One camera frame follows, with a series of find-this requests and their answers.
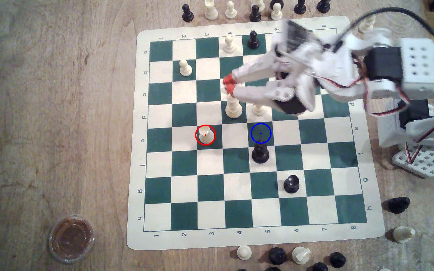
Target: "white square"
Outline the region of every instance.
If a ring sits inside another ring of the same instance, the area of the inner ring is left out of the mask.
[[[304,169],[331,168],[327,143],[301,144]]]
[[[197,126],[222,124],[220,101],[197,103]]]
[[[172,176],[172,152],[147,153],[147,178]]]
[[[219,38],[219,56],[220,57],[228,57],[228,56],[242,56],[243,50],[242,50],[242,36],[232,36],[232,43],[235,45],[234,52],[228,53],[224,51],[225,44],[225,37]]]
[[[151,83],[168,83],[173,79],[172,61],[150,62],[149,79]]]
[[[197,202],[197,176],[172,176],[170,202]]]
[[[225,201],[197,202],[197,227],[199,229],[225,228]]]
[[[169,231],[171,204],[147,204],[143,224],[144,231]]]
[[[172,103],[188,104],[197,102],[197,81],[172,82]]]
[[[196,59],[195,69],[197,80],[220,79],[220,61],[218,57]]]
[[[309,224],[338,223],[334,196],[307,197]]]
[[[172,105],[148,106],[148,128],[172,127]]]
[[[197,175],[224,174],[222,149],[197,151]]]
[[[195,126],[172,127],[172,151],[195,151]]]
[[[250,200],[250,173],[224,174],[224,200]]]
[[[353,141],[353,128],[349,117],[325,118],[326,137],[328,142]]]
[[[284,190],[284,181],[291,175],[299,178],[299,189],[296,193],[290,194]],[[304,170],[283,170],[277,172],[277,190],[279,198],[302,198],[306,197],[306,181]]]
[[[247,148],[249,138],[247,136],[246,123],[232,123],[222,125],[222,147],[224,149]]]
[[[195,59],[195,40],[172,41],[172,59]]]
[[[332,168],[334,195],[357,195],[362,194],[361,180],[357,167]]]
[[[253,199],[252,225],[254,227],[280,226],[281,208],[279,199]]]
[[[279,120],[273,122],[274,145],[301,144],[299,120]]]
[[[267,150],[269,151],[269,160],[267,162],[258,164],[254,162],[252,159],[252,151],[254,150],[254,146],[249,147],[249,171],[250,172],[270,172],[276,171],[276,150],[274,146],[267,146]]]

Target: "white pawn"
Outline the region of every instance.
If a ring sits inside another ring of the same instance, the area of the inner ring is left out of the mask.
[[[241,245],[237,249],[237,256],[241,260],[244,260],[244,261],[248,260],[250,258],[250,256],[252,256],[252,250],[250,249],[250,247],[248,245]]]
[[[281,4],[280,3],[274,4],[274,10],[270,13],[270,17],[274,21],[278,21],[278,20],[282,19],[282,12],[281,12]]]
[[[415,235],[416,231],[412,227],[399,226],[393,230],[393,238],[398,243],[406,243]]]
[[[183,76],[189,76],[192,74],[192,67],[187,63],[185,59],[180,60],[180,74]]]
[[[297,264],[305,264],[309,261],[310,249],[298,246],[292,251],[292,259]]]
[[[225,36],[225,46],[224,46],[224,52],[231,53],[235,50],[235,44],[232,42],[233,38],[229,35]]]
[[[227,10],[225,11],[225,16],[229,19],[235,18],[237,16],[237,10],[234,9],[234,2],[227,2]]]
[[[205,17],[208,20],[215,20],[219,15],[217,9],[215,8],[214,0],[205,0]]]
[[[227,95],[227,106],[225,107],[225,113],[231,119],[237,119],[242,114],[242,106],[239,104],[239,100]]]

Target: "wire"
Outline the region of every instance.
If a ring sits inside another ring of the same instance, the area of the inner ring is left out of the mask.
[[[412,17],[413,19],[415,19],[417,22],[419,22],[419,24],[421,24],[434,37],[434,29],[427,22],[425,22],[421,17],[419,17],[418,15],[416,15],[414,12],[409,11],[407,9],[403,9],[403,8],[389,7],[389,8],[377,9],[377,10],[371,11],[371,12],[369,12],[369,13],[361,16],[361,17],[359,17],[353,24],[351,24],[348,27],[348,29],[346,29],[342,34],[339,35],[339,37],[333,43],[333,47],[336,47],[339,42],[342,42],[341,41],[342,38],[349,31],[351,31],[352,28],[356,27],[359,22],[361,22],[362,20],[364,20],[367,17],[370,17],[371,15],[375,15],[375,14],[379,14],[379,13],[383,13],[383,12],[398,12],[398,13],[406,14],[406,15]]]

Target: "black pawn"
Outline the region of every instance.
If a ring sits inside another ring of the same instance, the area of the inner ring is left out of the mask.
[[[250,32],[249,35],[249,41],[247,42],[247,46],[250,49],[257,49],[259,45],[260,45],[260,41],[257,39],[257,32],[252,30],[252,32]]]
[[[331,0],[321,0],[319,1],[319,3],[317,3],[316,9],[317,11],[319,11],[320,13],[326,13],[329,11],[329,9],[331,8],[331,5],[329,5],[329,2]]]
[[[312,266],[312,271],[328,271],[328,267],[322,262],[316,262]]]
[[[334,268],[341,268],[346,263],[346,257],[341,252],[333,252],[329,255],[329,261]]]
[[[193,12],[190,11],[190,7],[188,4],[184,4],[182,6],[182,10],[184,11],[184,14],[182,14],[182,19],[186,21],[187,23],[193,20]]]
[[[306,12],[306,6],[304,3],[306,0],[298,0],[298,4],[294,6],[294,13],[298,15],[303,15]]]
[[[393,198],[388,200],[388,209],[393,214],[400,214],[408,208],[410,202],[411,201],[407,197]]]
[[[252,6],[252,12],[249,15],[249,20],[251,22],[260,22],[259,6],[257,5]]]
[[[273,247],[269,250],[269,260],[274,265],[283,264],[286,261],[286,252],[280,247]]]

